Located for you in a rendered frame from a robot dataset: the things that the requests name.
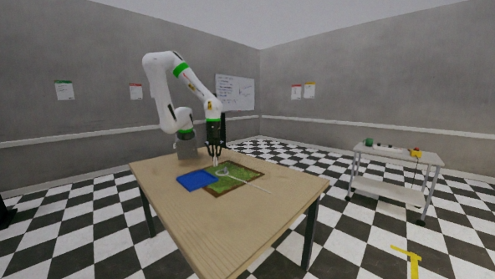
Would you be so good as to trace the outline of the green grass mat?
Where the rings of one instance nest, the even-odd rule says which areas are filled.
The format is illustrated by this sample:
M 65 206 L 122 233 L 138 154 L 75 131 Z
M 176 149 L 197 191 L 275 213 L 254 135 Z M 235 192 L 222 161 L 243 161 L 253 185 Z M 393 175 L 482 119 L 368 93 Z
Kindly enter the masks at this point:
M 216 175 L 215 173 L 218 170 L 224 170 L 224 167 L 227 167 L 227 170 L 229 171 L 229 174 L 231 177 L 224 175 L 224 176 L 219 176 Z M 217 166 L 213 165 L 202 168 L 200 170 L 205 170 L 208 173 L 215 175 L 218 178 L 217 182 L 214 182 L 210 185 L 206 185 L 202 187 L 205 191 L 213 195 L 214 197 L 220 197 L 222 195 L 225 195 L 226 193 L 235 190 L 236 188 L 246 185 L 247 183 L 256 180 L 257 178 L 266 175 L 264 173 L 261 173 L 259 171 L 250 169 L 246 166 L 237 164 L 235 162 L 232 162 L 230 160 L 218 163 Z M 235 177 L 236 179 L 232 178 Z M 239 180 L 237 180 L 239 179 Z M 240 181 L 243 180 L 243 181 Z M 247 183 L 245 183 L 245 181 Z

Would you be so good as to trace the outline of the blue tray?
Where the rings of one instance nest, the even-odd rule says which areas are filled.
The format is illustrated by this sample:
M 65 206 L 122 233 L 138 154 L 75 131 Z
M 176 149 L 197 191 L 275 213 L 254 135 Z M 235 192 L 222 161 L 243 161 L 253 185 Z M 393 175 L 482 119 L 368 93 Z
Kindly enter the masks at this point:
M 205 170 L 198 170 L 186 175 L 178 176 L 176 177 L 176 181 L 180 183 L 189 192 L 192 192 L 206 185 L 210 185 L 214 182 L 217 182 L 218 178 L 215 175 L 212 175 Z

